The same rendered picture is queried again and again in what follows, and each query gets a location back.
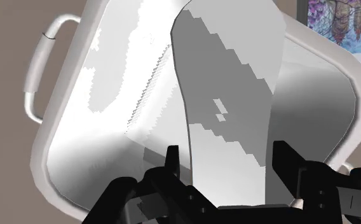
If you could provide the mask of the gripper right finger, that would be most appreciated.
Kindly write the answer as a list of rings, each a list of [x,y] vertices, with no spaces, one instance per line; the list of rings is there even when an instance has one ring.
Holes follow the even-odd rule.
[[[285,141],[273,142],[272,168],[295,199],[303,200],[303,224],[361,224],[361,167],[348,175],[305,160]]]

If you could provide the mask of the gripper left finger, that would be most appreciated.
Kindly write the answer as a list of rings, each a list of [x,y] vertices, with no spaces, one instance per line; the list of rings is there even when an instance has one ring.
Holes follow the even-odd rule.
[[[179,176],[179,147],[169,146],[164,166],[148,169],[141,181],[112,180],[82,224],[218,224],[218,209]]]

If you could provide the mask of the pale grey flat utensil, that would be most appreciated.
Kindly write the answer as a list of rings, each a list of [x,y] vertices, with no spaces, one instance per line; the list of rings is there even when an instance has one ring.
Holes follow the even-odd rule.
[[[272,97],[285,22],[274,0],[190,0],[172,46],[193,185],[216,206],[265,202]]]

